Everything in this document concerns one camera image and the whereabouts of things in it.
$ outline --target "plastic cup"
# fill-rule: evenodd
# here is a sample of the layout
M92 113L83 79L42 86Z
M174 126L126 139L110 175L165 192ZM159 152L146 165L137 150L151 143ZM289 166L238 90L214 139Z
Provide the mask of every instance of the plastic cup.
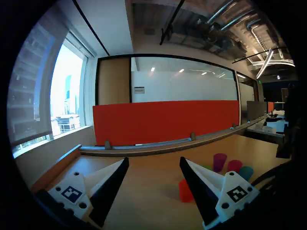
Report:
M191 202L194 200L193 194L186 180L179 183L179 198L182 202Z
M241 167L242 167L242 162L239 160L232 160L228 163L227 167L227 172L229 171L235 171L236 173L239 173Z
M213 171L218 173L222 171L227 155L224 153L217 153L213 156Z
M239 171L239 175L243 177L246 181L248 181L251 178L253 173L254 173L253 168L249 166L243 166Z

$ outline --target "window sill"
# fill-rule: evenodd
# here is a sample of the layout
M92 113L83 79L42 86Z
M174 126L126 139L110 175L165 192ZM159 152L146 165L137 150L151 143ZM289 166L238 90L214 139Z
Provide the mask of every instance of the window sill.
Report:
M41 146L41 145L47 144L47 143L52 142L52 141L54 141L54 140L56 140L56 139L59 139L59 138L61 138L61 137L63 137L63 136L67 136L67 135L69 135L69 134L78 132L78 131L80 131L80 130L82 130L82 129L85 129L85 128L88 128L88 127L91 127L91 126L90 126L90 125L82 126L82 127L77 128L77 129L75 129L75 130L71 130L71 131L68 131L68 132L66 132L66 133L62 133L62 134L56 135L56 136L53 138L53 140L50 140L50 141L48 141L48 140L43 140L43 141L40 141L40 142L35 143L35 144L33 144L33 145L30 145L30 146L27 146L27 147L25 147L25 148L22 148L22 149L20 149L20 150L18 150L18 151L16 151L16 152L13 153L13 158L15 159L15 158L19 157L20 155L22 155L22 154L24 154L24 153L26 153L26 152L28 152L28 151L30 151L30 150L32 150L32 149L35 149L35 148L37 148L37 147L39 147L39 146Z

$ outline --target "red cup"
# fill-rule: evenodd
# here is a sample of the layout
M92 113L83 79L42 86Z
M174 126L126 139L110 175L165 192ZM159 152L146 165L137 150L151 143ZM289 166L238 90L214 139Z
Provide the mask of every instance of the red cup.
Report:
M222 171L227 155L224 153L217 153L213 156L213 171L218 173Z
M182 202L191 202L194 200L193 194L186 180L179 183L179 197Z
M240 169L242 168L242 162L239 160L232 160L228 163L227 172L229 171L235 171L236 173L240 172Z

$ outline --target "orange privacy screen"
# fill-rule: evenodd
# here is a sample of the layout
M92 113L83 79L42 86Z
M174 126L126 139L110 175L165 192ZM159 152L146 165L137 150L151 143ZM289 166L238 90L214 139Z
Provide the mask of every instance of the orange privacy screen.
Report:
M271 113L271 111L274 110L274 102L268 102L267 103L267 112Z
M197 100L93 106L97 145L172 141L239 124L239 102Z

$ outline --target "pink cup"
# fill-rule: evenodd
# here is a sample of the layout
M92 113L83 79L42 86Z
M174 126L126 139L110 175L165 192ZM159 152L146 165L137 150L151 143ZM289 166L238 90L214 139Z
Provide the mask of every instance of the pink cup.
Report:
M213 156L213 171L216 173L222 171L227 155L224 153L217 153Z
M242 162L239 160L232 160L228 163L227 172L229 171L235 171L236 173L240 172L240 169L242 168Z

